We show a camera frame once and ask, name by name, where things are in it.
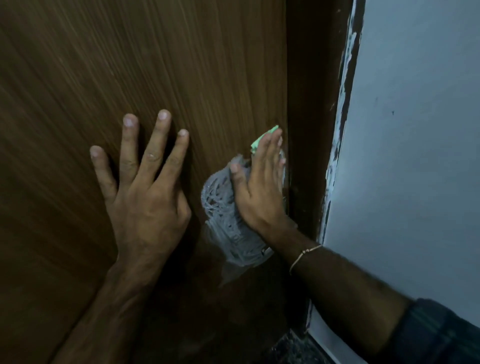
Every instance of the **brown wooden door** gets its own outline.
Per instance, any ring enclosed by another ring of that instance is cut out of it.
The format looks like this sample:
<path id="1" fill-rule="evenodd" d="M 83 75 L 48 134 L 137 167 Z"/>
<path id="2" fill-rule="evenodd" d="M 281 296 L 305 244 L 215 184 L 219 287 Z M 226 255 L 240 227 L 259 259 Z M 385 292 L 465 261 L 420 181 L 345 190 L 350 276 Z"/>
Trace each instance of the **brown wooden door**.
<path id="1" fill-rule="evenodd" d="M 278 258 L 219 288 L 200 191 L 270 127 L 286 132 L 285 32 L 283 0 L 1 2 L 2 361 L 47 361 L 92 298 L 116 248 L 89 147 L 118 161 L 122 116 L 139 116 L 145 140 L 163 108 L 191 134 L 194 217 L 134 359 L 244 363 L 278 339 Z"/>

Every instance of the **thin gold bracelet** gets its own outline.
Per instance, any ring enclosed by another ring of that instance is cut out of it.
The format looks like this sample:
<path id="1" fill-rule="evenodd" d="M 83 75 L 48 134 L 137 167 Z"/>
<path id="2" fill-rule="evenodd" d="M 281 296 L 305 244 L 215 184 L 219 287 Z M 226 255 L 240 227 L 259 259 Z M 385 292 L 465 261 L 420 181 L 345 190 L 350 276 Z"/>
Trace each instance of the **thin gold bracelet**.
<path id="1" fill-rule="evenodd" d="M 318 248 L 320 248 L 320 247 L 321 247 L 321 245 L 317 245 L 317 246 L 314 247 L 314 248 L 310 248 L 310 249 L 305 249 L 305 250 L 303 250 L 303 251 L 300 253 L 300 255 L 299 255 L 299 257 L 297 258 L 297 260 L 296 260 L 295 262 L 293 262 L 292 266 L 290 267 L 290 270 L 288 271 L 288 272 L 290 273 L 290 275 L 292 275 L 292 269 L 293 269 L 293 267 L 295 266 L 295 264 L 297 264 L 297 263 L 299 262 L 299 260 L 300 260 L 306 253 L 313 252 L 315 249 L 318 249 Z"/>

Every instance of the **dark floor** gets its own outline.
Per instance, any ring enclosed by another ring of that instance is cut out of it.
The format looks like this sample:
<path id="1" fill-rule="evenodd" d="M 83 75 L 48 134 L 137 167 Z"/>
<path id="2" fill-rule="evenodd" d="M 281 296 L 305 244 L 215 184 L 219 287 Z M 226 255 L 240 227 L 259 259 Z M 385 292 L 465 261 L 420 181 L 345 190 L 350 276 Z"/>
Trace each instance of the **dark floor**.
<path id="1" fill-rule="evenodd" d="M 334 364 L 309 336 L 299 338 L 290 330 L 253 364 Z"/>

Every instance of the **dark sleeve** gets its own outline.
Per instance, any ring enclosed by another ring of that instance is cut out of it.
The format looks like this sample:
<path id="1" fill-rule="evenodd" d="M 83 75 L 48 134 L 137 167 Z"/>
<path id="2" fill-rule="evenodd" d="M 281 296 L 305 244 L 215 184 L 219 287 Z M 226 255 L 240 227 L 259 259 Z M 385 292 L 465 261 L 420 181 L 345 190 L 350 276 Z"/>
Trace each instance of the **dark sleeve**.
<path id="1" fill-rule="evenodd" d="M 480 363 L 480 329 L 432 301 L 418 299 L 405 312 L 379 363 Z"/>

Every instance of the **skin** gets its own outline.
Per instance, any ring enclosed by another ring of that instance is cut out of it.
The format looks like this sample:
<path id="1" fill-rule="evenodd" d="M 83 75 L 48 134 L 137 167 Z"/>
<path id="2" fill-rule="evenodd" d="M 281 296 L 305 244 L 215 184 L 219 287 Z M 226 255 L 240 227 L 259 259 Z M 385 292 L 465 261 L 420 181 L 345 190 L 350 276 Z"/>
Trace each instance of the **skin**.
<path id="1" fill-rule="evenodd" d="M 105 198 L 119 256 L 91 306 L 59 349 L 54 363 L 124 363 L 129 360 L 140 315 L 160 272 L 178 245 L 191 210 L 178 179 L 188 148 L 188 132 L 175 147 L 157 179 L 171 124 L 159 112 L 140 165 L 138 120 L 124 117 L 117 187 L 103 149 L 90 149 Z M 280 158 L 282 130 L 266 134 L 252 159 L 247 181 L 239 165 L 230 166 L 235 202 L 242 218 L 289 266 L 317 244 L 298 232 L 283 209 Z M 363 359 L 374 361 L 385 347 L 409 298 L 321 247 L 305 254 L 293 272 L 305 283 L 313 303 L 330 328 Z"/>

